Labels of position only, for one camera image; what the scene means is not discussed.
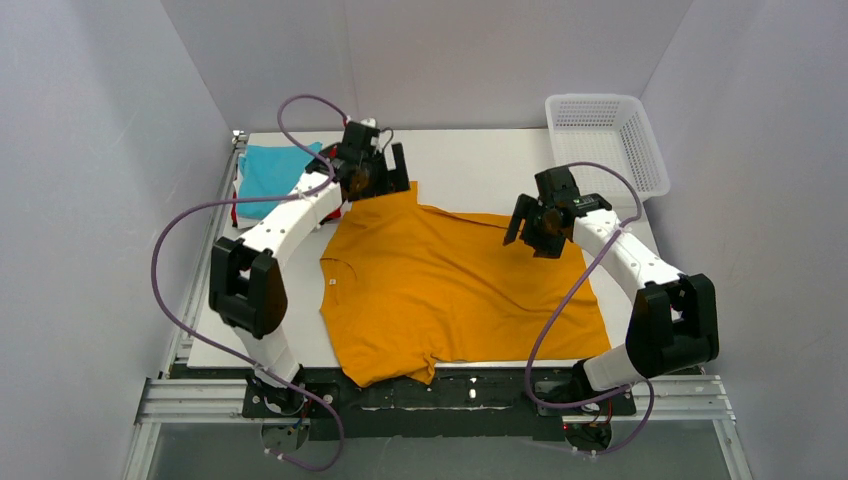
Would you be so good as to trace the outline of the yellow t-shirt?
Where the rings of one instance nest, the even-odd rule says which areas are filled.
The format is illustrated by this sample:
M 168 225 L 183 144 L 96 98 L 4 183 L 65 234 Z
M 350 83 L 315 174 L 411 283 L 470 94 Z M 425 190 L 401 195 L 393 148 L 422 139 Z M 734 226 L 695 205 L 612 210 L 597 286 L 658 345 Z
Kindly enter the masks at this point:
M 355 202 L 324 250 L 321 313 L 344 374 L 367 387 L 430 383 L 440 363 L 579 360 L 610 348 L 583 254 L 503 246 L 503 215 L 423 205 L 418 192 Z

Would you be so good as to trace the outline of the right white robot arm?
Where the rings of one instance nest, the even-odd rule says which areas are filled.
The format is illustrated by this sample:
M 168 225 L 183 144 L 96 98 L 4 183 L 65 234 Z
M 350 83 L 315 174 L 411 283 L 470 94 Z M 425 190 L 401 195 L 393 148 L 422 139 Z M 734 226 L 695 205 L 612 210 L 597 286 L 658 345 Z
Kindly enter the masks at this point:
M 555 259 L 567 243 L 593 260 L 577 287 L 602 267 L 627 295 L 632 311 L 624 342 L 573 368 L 581 399 L 715 360 L 720 351 L 716 290 L 704 274 L 687 275 L 662 260 L 618 218 L 599 193 L 584 193 L 568 165 L 535 176 L 537 193 L 520 195 L 504 244 L 521 240 L 535 256 Z

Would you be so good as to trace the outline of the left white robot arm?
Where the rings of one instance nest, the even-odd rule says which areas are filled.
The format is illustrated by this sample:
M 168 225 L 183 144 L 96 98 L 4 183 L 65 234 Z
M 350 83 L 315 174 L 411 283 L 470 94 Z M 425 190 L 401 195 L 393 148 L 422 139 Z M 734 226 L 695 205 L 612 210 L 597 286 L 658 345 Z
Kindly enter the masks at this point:
M 288 259 L 345 203 L 411 186 L 402 143 L 381 144 L 381 134 L 371 119 L 348 122 L 339 142 L 309 154 L 286 200 L 236 239 L 213 245 L 209 306 L 239 337 L 257 377 L 273 388 L 286 387 L 301 368 L 282 326 Z

